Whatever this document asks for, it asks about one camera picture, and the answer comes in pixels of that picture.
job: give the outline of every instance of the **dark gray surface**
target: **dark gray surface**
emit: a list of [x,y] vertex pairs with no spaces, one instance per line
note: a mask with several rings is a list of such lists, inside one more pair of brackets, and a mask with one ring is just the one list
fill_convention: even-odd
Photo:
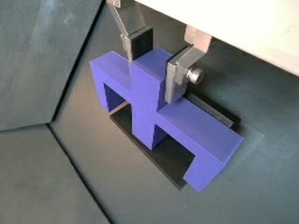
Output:
[[0,1],[0,130],[48,123],[102,1]]
[[46,125],[0,132],[0,223],[108,224]]
[[[155,44],[178,51],[183,25],[149,9],[146,19]],[[88,62],[111,50],[126,56],[106,9],[51,126],[116,223],[298,223],[299,78],[217,43],[199,88],[241,117],[246,139],[206,189],[179,191],[98,104]]]

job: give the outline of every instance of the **gray wall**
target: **gray wall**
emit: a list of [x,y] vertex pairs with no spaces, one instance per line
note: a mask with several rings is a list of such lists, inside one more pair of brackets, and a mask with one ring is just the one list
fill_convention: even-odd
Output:
[[[183,24],[147,8],[144,14],[155,45],[174,53]],[[199,89],[242,118],[246,139],[206,189],[179,191],[98,104],[88,62],[111,50],[126,56],[106,8],[51,126],[115,223],[298,223],[299,78],[215,44]]]
[[0,1],[0,130],[52,120],[100,2]]

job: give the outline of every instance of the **blue plastic block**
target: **blue plastic block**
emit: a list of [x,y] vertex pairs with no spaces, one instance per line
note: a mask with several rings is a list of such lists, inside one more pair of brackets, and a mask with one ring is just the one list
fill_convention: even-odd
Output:
[[157,48],[131,64],[115,52],[90,62],[102,107],[132,106],[134,135],[151,150],[169,134],[195,155],[185,174],[201,191],[230,161],[243,137],[182,98],[165,102],[165,69],[171,54]]

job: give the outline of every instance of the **metal screw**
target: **metal screw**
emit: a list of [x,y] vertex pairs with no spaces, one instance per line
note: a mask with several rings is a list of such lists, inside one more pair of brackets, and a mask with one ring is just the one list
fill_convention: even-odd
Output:
[[191,83],[199,84],[205,76],[205,72],[201,68],[193,65],[187,71],[186,76]]

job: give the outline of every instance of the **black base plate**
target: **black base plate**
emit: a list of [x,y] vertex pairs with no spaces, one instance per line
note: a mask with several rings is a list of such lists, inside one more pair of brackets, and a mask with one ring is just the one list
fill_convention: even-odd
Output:
[[182,189],[186,185],[183,175],[194,160],[193,153],[170,136],[167,136],[166,139],[155,146],[154,150],[149,150],[144,144],[132,135],[132,115],[130,104],[115,112],[110,118],[131,138],[142,152],[153,160],[166,177],[173,181],[175,186]]

